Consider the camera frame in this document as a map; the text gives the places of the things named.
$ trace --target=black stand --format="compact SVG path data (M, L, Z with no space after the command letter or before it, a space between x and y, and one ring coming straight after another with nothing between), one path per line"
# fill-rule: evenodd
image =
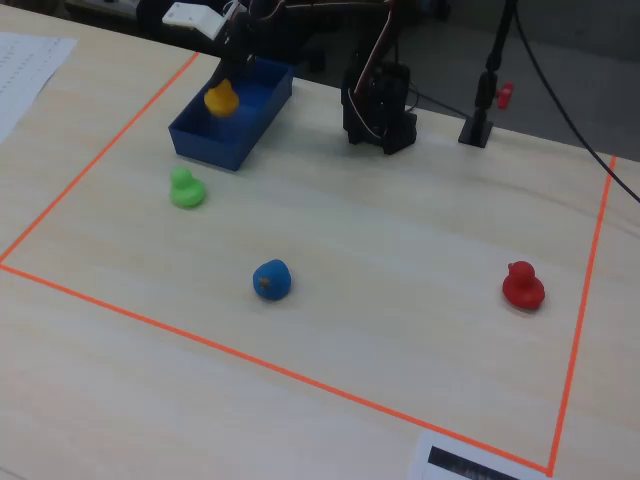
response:
M506 0L502 10L502 18L496 32L496 39L493 42L493 49L485 65L487 70L480 75L480 80L478 81L476 110L473 113L473 117L467 118L466 122L464 122L464 127L458 138L458 142L465 145L484 148L491 133L491 128L493 128L493 122L487 120L487 110L491 108L493 99L496 96L496 86L498 84L496 72L502 63L502 50L504 42L507 40L511 19L516 11L517 3L518 0Z

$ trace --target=black cable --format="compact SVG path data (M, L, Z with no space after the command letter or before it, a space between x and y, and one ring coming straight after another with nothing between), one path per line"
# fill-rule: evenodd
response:
M560 100L558 100L558 97L556 96L555 92L551 88L551 85L549 85L549 82L547 81L547 78L544 76L544 73L542 73L542 70L540 69L540 65L538 64L538 61L536 60L536 57L533 55L533 52L531 51L531 47L529 46L529 42L527 40L527 37L524 34L524 31L522 30L522 24L520 23L520 16L518 15L517 6L516 6L516 10L514 12L514 18L516 20L516 26L518 27L518 33L520 34L520 38L522 39L522 43L524 44L524 48L527 50L527 53L529 54L529 58L531 59L531 63L533 64L533 68L535 68L538 76L540 77L540 80L542 81L543 85L547 89L547 92L549 92L549 95L553 99L553 102L556 104L556 107L558 107L558 110L560 110L560 113L562 114L562 116L564 117L565 121L567 122L567 125L569 125L569 128L571 129L571 131L575 134L575 136L578 138L578 140L580 140L580 143L582 143L584 148L586 148L589 151L589 153L593 156L593 158L595 158L598 161L598 163L602 166L602 168L604 168L607 171L607 173L609 175L611 175L611 178L613 178L618 183L618 185L620 185L622 188L624 188L625 191L629 195L631 195L636 202L640 203L640 197L638 195L636 195L636 193L633 190L631 190L629 187L627 187L627 185L622 180L620 180L620 178L618 178L618 176L615 173L613 173L613 170L611 170L609 168L609 166L595 152L595 150L593 150L593 148L591 148L591 146L587 143L587 141L580 134L580 132L578 131L576 126L573 124L573 122L569 118L569 115L567 114L566 110L564 109L564 107L560 103Z
M464 113L462 110L458 110L457 108L452 107L451 105L447 105L446 103L442 103L440 100L436 100L435 98L430 97L429 95L425 95L424 93L420 92L418 90L418 87L416 87L415 83L411 82L411 86L413 88L410 88L409 91L412 92L412 93L415 93L418 98L424 98L425 100L427 100L428 102L433 103L434 105L438 105L438 106L444 108L445 110L449 110L450 112L453 112L453 113L456 113L456 114L460 115L462 118L469 118L469 115Z

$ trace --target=orange tape border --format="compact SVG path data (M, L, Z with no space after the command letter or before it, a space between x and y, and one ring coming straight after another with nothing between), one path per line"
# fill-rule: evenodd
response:
M466 437L464 435L461 435L459 433L447 430L443 427L440 427L438 425L434 425L428 422L425 422L423 420L420 420L416 417L412 417L410 415L407 415L405 413L402 413L400 411L394 410L392 408L377 404L375 402L371 402L365 398L362 397L358 397L356 395L353 395L349 392L346 392L344 390L340 390L336 387L332 387L330 385L327 385L325 383L319 382L317 380L314 380L310 377L307 377L305 375L299 374L297 372L294 372L292 370L289 370L287 368L275 365L273 363L267 362L265 360L262 360L258 357L254 357L253 355L250 355L248 353L244 353L241 352L240 350L236 350L234 348L228 347L226 345L214 342L212 340L209 340L207 338L201 337L199 335L196 335L194 333L188 332L186 330L182 330L180 328L177 328L175 326L166 324L166 323L162 323L159 322L157 320L153 320L152 318L149 317L145 317L143 315L131 312L129 310L126 310L124 308L115 306L115 305L111 305L109 303L103 302L102 300L98 300L96 298L90 297L89 295L85 295L83 293L77 292L75 290L72 290L70 288L64 287L62 285L58 285L54 282L51 282L49 280L45 280L43 278L37 277L35 275L23 272L21 270L15 269L13 267L7 266L4 264L5 260L9 257L9 255L11 255L16 248L18 248L18 246L20 246L20 244L33 232L33 230L35 230L35 228L44 220L44 218L51 213L51 211L62 201L62 199L64 199L64 197L66 197L69 192L78 184L78 182L80 182L80 180L107 154L107 152L109 152L109 150L111 150L113 148L113 146L122 138L122 136L140 119L140 117L142 117L142 115L144 115L147 110L169 89L169 87L171 85L173 85L173 83L175 83L175 81L193 64L193 62L196 60L196 58L199 56L199 53L194 53L189 60L187 60L187 62L171 77L171 79L169 79L169 81L158 91L156 92L156 94L144 105L144 107L142 107L142 109L122 128L122 130L120 130L118 132L118 134L98 153L98 155L71 181L71 183L69 183L69 185L67 185L67 187L54 199L54 201L29 225L29 227L16 239L15 242L13 242L9 248L0 256L0 270L3 270L7 273L13 274L13 275L17 275L19 277L25 278L27 280L31 280L33 282L36 282L38 284L47 286L49 288L52 288L54 290L57 290L59 292L65 293L67 295L76 297L78 299L84 300L86 302L92 303L94 305L97 305L101 308L105 308L107 310L111 310L115 313L119 313L121 315L127 316L129 318L132 318L134 320L138 320L140 322L146 323L147 325L151 325L154 326L156 328L160 328L162 330L165 330L169 333L173 333L175 335L179 335L181 337L187 338L189 340L198 342L200 344L206 345L208 347L211 348L215 348L221 352L227 353L229 355L235 356L237 358L241 358L243 360L246 360L248 362L254 363L256 365L262 366L264 368L267 368L269 370L272 370L274 372L280 373L282 375L285 375L287 377L293 378L295 380L298 380L300 382L303 382L307 385L310 385L312 387L315 388L319 388L321 390L324 390L326 392L332 393L334 395L337 395L339 397L345 398L347 400L350 400L352 402L358 403L360 405L363 405L365 407L371 408L373 410L376 410L378 412L396 417L400 420L404 420L406 422L412 423L414 425L417 425L419 427L422 428L426 428L428 430L432 430L434 432L449 436L451 438L454 438L456 440L459 440L461 442L467 443L469 445L472 445L474 447L480 448L482 450L485 450L489 453L493 453L495 455L501 456L503 458L506 458L507 460L511 460L513 462L516 462L520 465L526 466L528 468L531 468L533 470L539 471L544 473L545 475L547 475L548 477L552 477L553 473L555 471L555 466L556 466L556 461L557 461L557 456L558 456L558 450L560 448L560 440L562 437L562 431L564 429L564 423L565 423L565 419L566 419L566 414L567 414L567 409L568 409L568 405L569 405L569 397L571 394L571 387L572 387L572 383L573 383L573 377L574 377L574 373L575 373L575 367L576 367L576 362L577 362L577 357L578 357L578 350L579 350L579 346L580 346L580 339L582 336L582 329L583 329L583 325L584 325L584 318L585 318L585 314L586 314L586 310L587 310L587 304L588 304L588 298L589 298L589 291L590 291L590 286L591 286L591 279L593 277L593 271L594 271L594 266L595 266L595 260L596 260L596 256L597 256L597 250L598 250L598 244L599 244L599 240L600 240L600 234L602 231L602 224L604 221L604 216L605 216L605 212L607 209L607 202L608 202L608 198L609 198L609 190L611 187L611 177L607 176L606 181L605 181L605 186L604 186L604 191L602 193L602 199L600 202L600 210L598 213L598 218L596 221L596 226L594 229L594 234L593 234L593 240L592 240L592 244L591 244L591 251L589 254L589 261L587 264L587 270L585 273L585 279L584 279L584 284L583 284L583 290L582 290L582 297L580 300L580 309L578 312L578 319L576 322L576 328L575 328L575 333L574 333L574 337L573 337L573 342L572 342L572 346L571 346L571 354L569 357L569 366L567 369L567 376L565 378L565 383L564 383L564 389L563 389L563 393L562 393L562 401L560 404L560 409L558 412L558 418L557 418L557 422L556 422L556 428L555 428L555 432L554 432L554 437L553 437L553 443L552 443L552 447L551 447L551 453L549 456L549 463L547 466L542 466L539 465L535 462L532 462L530 460L527 460L525 458L519 457L517 455L514 455L512 453L509 453L505 450L501 450L499 448L493 447L491 445L488 445L486 443L480 442L478 440L475 440L473 438L470 437ZM610 167L613 170L615 168L615 164L616 164L616 157L612 157L611 159L611 163L610 163Z
M609 168L614 170L616 168L617 157L614 155L611 157ZM556 429L553 433L553 443L551 444L551 453L549 455L549 463L547 465L547 476L553 477L556 468L556 462L558 460L558 451L560 450L560 440L562 438L562 432L564 430L564 423L567 416L567 409L569 407L569 397L571 396L571 387L573 385L573 377L576 369L576 362L578 360L578 351L580 349L580 339L582 338L582 328L584 326L584 318L587 313L587 304L589 303L589 292L591 289L591 280L593 278L593 271L596 264L596 257L598 255L598 245L600 244L600 234L602 233L602 224L604 223L604 216L607 211L607 203L609 201L609 190L611 189L611 176L607 175L604 182L604 190L602 191L602 199L600 200L600 210L598 212L598 219L596 226L593 230L593 240L591 241L591 251L589 252L589 262L587 263L587 271L584 275L584 283L582 286L582 297L580 298L580 309L578 310L578 320L576 322L576 329L573 335L573 342L571 344L571 354L569 356L569 366L567 367L567 376L564 381L564 388L562 391L562 400L560 402L560 409L558 411L558 419L556 421Z
M118 140L122 138L122 136L129 131L129 129L146 113L147 110L153 105L168 89L171 85L175 83L175 81L182 76L182 74L191 66L191 64L198 58L199 53L194 53L187 62L180 67L180 69L169 79L164 86L156 92L156 94L151 97L151 99L142 107L142 109L134 115L134 117L129 120L129 122L120 130L115 137L102 149L100 153L95 156L91 162L82 169L82 171L73 179L71 183L66 186L66 188L58 195L51 204L44 209L44 211L36 217L36 219L27 227L27 229L22 232L22 234L13 242L9 248L0 256L0 264L4 263L9 255L13 253L13 251L20 246L22 242L35 230L35 228L45 219L51 210L53 210L64 197L66 197L71 190L78 184L82 178L89 173L89 171L95 167L95 165L113 148L113 146L118 143Z

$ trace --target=red rubber duck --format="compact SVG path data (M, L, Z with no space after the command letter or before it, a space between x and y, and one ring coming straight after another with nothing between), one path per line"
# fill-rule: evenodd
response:
M509 264L509 275L504 279L502 292L512 305L526 310L537 310L544 300L544 286L527 262Z

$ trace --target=blue container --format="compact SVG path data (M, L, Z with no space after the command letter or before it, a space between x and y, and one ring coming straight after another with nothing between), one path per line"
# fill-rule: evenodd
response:
M205 85L169 126L178 155L236 171L291 96L293 67L262 58L229 80L236 112L218 118L204 104Z

